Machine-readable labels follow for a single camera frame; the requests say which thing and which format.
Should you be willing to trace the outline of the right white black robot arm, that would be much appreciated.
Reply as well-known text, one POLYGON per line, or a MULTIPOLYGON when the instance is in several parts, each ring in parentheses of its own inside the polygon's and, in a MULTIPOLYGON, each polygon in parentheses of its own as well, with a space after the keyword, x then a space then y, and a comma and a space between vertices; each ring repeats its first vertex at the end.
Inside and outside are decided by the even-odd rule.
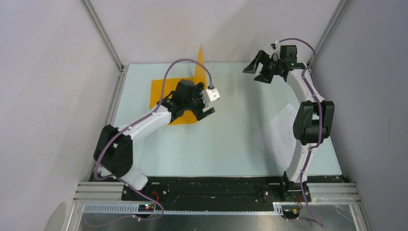
POLYGON ((307 169, 315 150, 330 136, 335 105, 325 100, 316 90, 309 67, 297 60, 295 45, 272 45, 273 54, 259 50, 243 73, 258 75, 255 81, 272 82, 280 76, 290 86, 299 102, 293 123, 296 139, 294 154, 279 185, 264 190, 264 200, 296 201, 307 189, 307 169))

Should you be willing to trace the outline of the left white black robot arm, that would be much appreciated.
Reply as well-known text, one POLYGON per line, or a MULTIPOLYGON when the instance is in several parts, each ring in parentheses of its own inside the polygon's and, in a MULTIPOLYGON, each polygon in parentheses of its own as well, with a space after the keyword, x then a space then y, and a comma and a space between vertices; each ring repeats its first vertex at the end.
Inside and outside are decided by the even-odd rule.
POLYGON ((116 177, 133 188, 133 194, 140 200, 147 200, 152 194, 148 178, 133 161, 135 144, 157 129, 174 122, 190 111, 200 121, 214 113, 208 105, 220 98, 214 87, 204 87, 190 80, 180 80, 176 88, 156 107, 137 121, 119 127, 106 125, 102 130, 94 152, 96 166, 102 165, 109 171, 108 177, 116 177))

